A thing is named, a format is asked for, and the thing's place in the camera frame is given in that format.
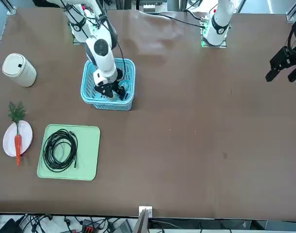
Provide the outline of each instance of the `plastic basket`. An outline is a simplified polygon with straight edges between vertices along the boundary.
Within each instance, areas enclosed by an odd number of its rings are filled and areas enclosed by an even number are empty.
[[[119,111],[128,111],[132,107],[132,101],[135,96],[135,78],[136,78],[136,69],[134,63],[129,59],[124,59],[125,68],[122,58],[115,58],[115,64],[117,68],[125,73],[124,80],[127,85],[126,98],[124,100],[110,100],[106,96],[103,96],[99,92],[96,92],[95,82],[93,78],[93,73],[96,70],[96,67],[91,61],[87,61],[84,66],[83,79],[81,85],[81,96],[85,103],[94,104],[98,109],[106,110],[119,110]]]

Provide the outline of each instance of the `green tray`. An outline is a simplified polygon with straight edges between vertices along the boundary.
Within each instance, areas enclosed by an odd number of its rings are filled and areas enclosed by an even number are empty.
[[[71,166],[62,172],[52,172],[46,167],[42,151],[44,142],[54,132],[65,129],[74,132],[78,139],[77,150],[77,165],[74,169],[74,162]],[[37,175],[40,178],[53,178],[53,179],[68,179],[68,180],[85,180],[91,181],[96,176],[98,149],[100,140],[100,129],[96,126],[80,126],[80,125],[48,125],[44,132],[44,138],[41,147],[40,159],[37,165]],[[70,147],[61,146],[57,147],[55,154],[62,155],[64,149],[64,156],[67,156]]]

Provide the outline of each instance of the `cable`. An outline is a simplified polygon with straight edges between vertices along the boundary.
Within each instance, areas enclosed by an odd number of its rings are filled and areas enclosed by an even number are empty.
[[[24,218],[21,220],[21,222],[18,224],[18,226],[20,226],[26,219],[27,219],[28,215],[24,216]]]
[[[187,10],[189,10],[191,7],[193,7],[194,5],[196,5],[199,1],[200,1],[200,0],[197,0],[195,3],[193,3],[191,6],[189,6],[189,7],[187,8]]]
[[[68,10],[68,8],[66,7],[66,5],[64,4],[64,2],[62,0],[60,0],[61,3],[63,4],[64,8],[67,10],[67,12],[69,13],[69,15],[74,19],[74,21],[79,24],[79,22],[75,19],[75,17],[73,17],[73,15],[70,13],[70,11]],[[83,28],[81,28],[82,32],[84,33],[84,35],[86,36],[86,38],[88,38],[87,34],[84,32]]]
[[[294,33],[294,30],[293,30],[293,27],[292,27],[291,30],[290,30],[290,33],[288,35],[288,39],[287,39],[287,48],[288,48],[290,53],[296,54],[296,50],[293,50],[292,46],[290,45],[293,33]]]
[[[152,222],[152,223],[158,225],[162,229],[162,231],[160,231],[160,232],[165,233],[164,228],[162,227],[161,224],[159,224],[158,222]]]
[[[188,13],[190,13],[191,14],[191,16],[193,17],[193,18],[195,18],[195,19],[197,19],[197,20],[199,20],[199,21],[201,21],[201,18],[199,18],[199,17],[196,17],[191,11],[189,11],[189,10],[186,10],[186,12],[188,12]]]
[[[188,25],[192,25],[192,26],[195,26],[195,27],[198,27],[198,28],[202,28],[202,29],[205,29],[204,26],[201,26],[201,25],[197,25],[197,24],[192,24],[192,23],[188,23],[188,22],[185,22],[185,21],[182,21],[182,20],[179,20],[179,19],[176,19],[174,17],[171,17],[171,16],[167,16],[167,15],[160,15],[160,14],[157,14],[158,16],[164,16],[166,18],[170,18],[170,19],[173,19],[173,20],[176,20],[178,22],[181,22],[181,23],[185,23],[185,24],[188,24]]]
[[[217,5],[218,5],[218,4],[214,5],[213,8],[211,8],[211,9],[208,11],[208,13],[211,12],[211,10],[214,9]]]
[[[182,227],[179,227],[179,226],[177,226],[175,224],[172,224],[170,222],[163,222],[163,221],[158,221],[158,220],[151,220],[151,221],[152,222],[158,222],[158,223],[164,223],[164,224],[168,224],[168,225],[171,225],[171,226],[176,227],[176,228],[179,228],[179,229],[183,229]]]
[[[79,221],[78,218],[76,216],[74,216],[75,220],[78,221],[78,223],[80,223],[80,225],[83,225],[83,221]]]
[[[70,146],[70,152],[64,161],[59,161],[55,155],[55,149],[62,144]],[[76,168],[78,139],[72,131],[60,129],[49,136],[43,146],[43,160],[46,167],[52,172],[62,172],[70,167],[73,161]]]
[[[111,36],[114,38],[114,40],[117,42],[117,44],[118,44],[118,46],[119,46],[120,53],[121,53],[121,56],[122,56],[122,59],[123,59],[123,65],[124,65],[123,79],[124,79],[124,78],[125,78],[125,73],[126,73],[126,65],[125,65],[124,55],[123,55],[123,51],[122,51],[122,49],[121,49],[121,46],[120,46],[120,44],[119,44],[119,42],[118,42],[118,39],[115,37],[114,33],[113,33],[113,32],[112,32],[107,26],[105,26],[104,23],[102,23],[102,22],[99,23],[99,21],[98,21],[97,18],[87,17],[87,16],[81,14],[81,12],[79,12],[76,8],[74,8],[74,10],[75,10],[76,13],[78,13],[78,14],[80,14],[81,16],[85,17],[85,18],[86,18],[91,24],[95,25],[93,22],[90,21],[90,19],[95,20],[99,25],[102,24],[102,25],[103,25],[103,26],[104,26],[104,27],[110,32]]]
[[[113,222],[109,222],[109,220],[107,219],[107,221],[108,221],[108,225],[107,225],[107,228],[106,228],[106,230],[103,232],[103,233],[105,233],[105,232],[108,232],[108,233],[113,233],[113,232],[115,232],[115,228],[114,228],[114,223],[116,223],[118,220],[120,220],[121,218],[119,217],[119,218],[117,218],[116,220],[114,220]]]
[[[27,222],[27,224],[25,225],[25,227],[22,229],[21,233],[24,233],[24,231],[27,228],[27,226],[29,225],[29,223],[31,223],[31,220],[29,220],[29,222]]]
[[[36,219],[35,219],[35,222],[36,222],[36,225],[35,225],[35,229],[37,228],[37,225],[39,225],[42,233],[45,233],[45,231],[43,230],[42,226],[41,226],[41,220],[44,219],[45,217],[47,216],[38,216]]]
[[[93,219],[91,217],[90,217],[90,220],[91,220],[91,223],[93,224],[93,229],[95,229],[95,225],[94,225]]]

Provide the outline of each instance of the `tabletop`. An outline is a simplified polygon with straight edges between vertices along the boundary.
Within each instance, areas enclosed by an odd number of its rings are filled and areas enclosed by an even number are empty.
[[[187,13],[172,16],[197,23]],[[110,11],[136,66],[129,112],[97,110],[80,96],[87,60],[60,9],[18,9],[0,45],[0,212],[296,220],[296,82],[267,83],[291,25],[282,15],[235,14],[227,48],[201,48],[199,28],[138,11]],[[2,74],[23,54],[30,88]],[[121,57],[118,49],[114,55]],[[20,167],[2,148],[9,101],[23,101],[34,131]],[[93,181],[36,175],[48,124],[98,126]]]

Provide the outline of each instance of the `black cable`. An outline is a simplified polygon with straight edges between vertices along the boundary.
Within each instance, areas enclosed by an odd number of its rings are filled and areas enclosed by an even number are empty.
[[[70,152],[64,161],[59,161],[55,155],[55,149],[62,144],[70,146]],[[76,168],[78,139],[72,131],[60,129],[49,136],[43,146],[43,160],[46,167],[52,172],[62,172],[70,167],[73,161]]]
[[[195,19],[197,19],[197,20],[199,20],[199,21],[201,21],[201,18],[199,18],[199,17],[196,17],[191,11],[189,11],[189,10],[186,10],[186,12],[188,12],[188,13],[190,13],[191,14],[191,16],[193,17],[193,18],[195,18]]]
[[[156,224],[156,225],[158,225],[161,229],[162,229],[162,233],[165,233],[165,231],[164,231],[164,228],[162,227],[162,225],[161,224],[159,224],[158,222],[152,222],[152,224]]]
[[[211,9],[208,11],[208,13],[211,12],[211,10],[214,9],[217,5],[218,5],[218,4],[214,5],[213,8],[211,8]]]
[[[67,225],[67,224],[66,224]],[[69,232],[72,232],[72,230],[70,229],[70,227],[67,225]]]
[[[136,10],[139,10],[140,0],[136,0]]]
[[[202,223],[201,223],[201,221],[198,222],[197,228],[198,228],[198,229],[203,229],[203,228],[202,228]]]
[[[83,14],[81,14],[81,12],[79,12],[76,8],[74,8],[75,12],[80,14],[81,16],[85,17],[91,24],[95,25],[93,22],[90,21],[90,19],[92,20],[95,20],[99,25],[100,23],[98,22],[98,19],[96,18],[91,18],[91,17],[87,17]],[[107,26],[104,25],[104,23],[101,22],[101,24],[110,32],[111,36],[114,38],[114,40],[117,42],[118,46],[119,46],[119,49],[120,49],[120,53],[121,53],[121,56],[122,56],[122,59],[123,59],[123,65],[124,65],[124,74],[123,74],[123,79],[125,78],[125,73],[126,73],[126,65],[125,65],[125,60],[124,60],[124,55],[123,55],[123,51],[121,49],[121,46],[118,42],[118,39],[116,38],[116,36],[114,35],[113,31],[111,31]]]
[[[25,227],[22,229],[22,232],[21,233],[24,233],[24,231],[27,228],[27,226],[29,225],[29,223],[31,223],[31,220],[29,220],[29,222],[27,222],[27,224],[25,225]]]
[[[26,215],[22,220],[21,220],[21,222],[18,224],[18,226],[20,226],[26,219],[27,219],[27,217],[28,217],[28,215]]]
[[[196,5],[199,1],[200,1],[200,0],[197,0],[195,3],[193,3],[191,6],[189,6],[189,7],[187,8],[187,10],[189,10],[191,7],[193,7],[194,5]]]
[[[222,224],[222,222],[221,222],[221,221],[219,221],[219,223],[220,223],[221,229],[224,229],[224,230],[229,230],[229,231],[230,231],[230,233],[232,233],[232,230],[231,230],[230,228],[227,228],[227,227],[225,227],[225,226]]]
[[[114,223],[116,223],[118,220],[120,220],[121,218],[119,217],[119,218],[117,218],[116,220],[114,220],[113,222],[109,222],[109,220],[107,219],[107,221],[108,221],[108,225],[107,225],[107,228],[106,228],[106,230],[103,232],[103,233],[105,233],[105,232],[108,232],[108,233],[113,233],[113,232],[115,232],[115,230],[116,229],[114,229],[113,231],[111,231],[111,229],[110,229],[110,231],[108,231],[109,230],[109,228],[111,227],[111,228],[114,228]]]
[[[74,216],[75,220],[78,221],[78,223],[80,223],[80,225],[83,225],[83,221],[79,221],[78,218],[76,216]]]
[[[104,229],[105,227],[105,221],[108,221],[106,218],[99,224],[98,229],[101,231]]]
[[[60,0],[61,3],[63,4],[64,8],[66,9],[66,11],[69,13],[69,15],[74,19],[74,21],[79,24],[79,22],[75,19],[75,17],[73,17],[73,15],[70,13],[70,11],[68,10],[68,8],[66,7],[66,5],[64,4],[64,2],[62,0]],[[84,35],[86,36],[86,38],[88,38],[87,34],[84,32],[83,28],[81,28],[82,32],[84,33]]]
[[[288,35],[288,39],[287,39],[287,48],[288,48],[290,53],[296,54],[296,50],[293,50],[292,46],[290,45],[293,33],[294,33],[294,30],[293,30],[293,27],[292,27],[291,30],[290,30],[290,33]]]
[[[164,16],[166,18],[170,18],[170,19],[173,19],[173,20],[176,20],[178,22],[181,22],[181,23],[185,23],[185,24],[188,24],[188,25],[192,25],[192,26],[195,26],[195,27],[198,27],[198,28],[202,28],[202,29],[205,29],[204,26],[201,26],[201,25],[197,25],[197,24],[192,24],[192,23],[188,23],[188,22],[185,22],[185,21],[182,21],[182,20],[179,20],[179,19],[176,19],[174,17],[171,17],[171,16],[167,16],[167,15],[160,15],[160,14],[157,14],[158,16]]]
[[[40,229],[41,229],[41,231],[42,231],[42,233],[45,233],[45,231],[43,230],[43,228],[42,228],[42,226],[41,226],[41,220],[42,219],[44,219],[45,217],[47,217],[47,216],[38,216],[37,218],[36,218],[36,225],[35,225],[35,229],[37,228],[37,225],[39,225],[39,227],[40,227]]]
[[[93,222],[93,219],[90,217],[90,220],[91,220],[91,223],[93,224],[93,230],[95,229],[95,225],[94,225],[94,222]]]

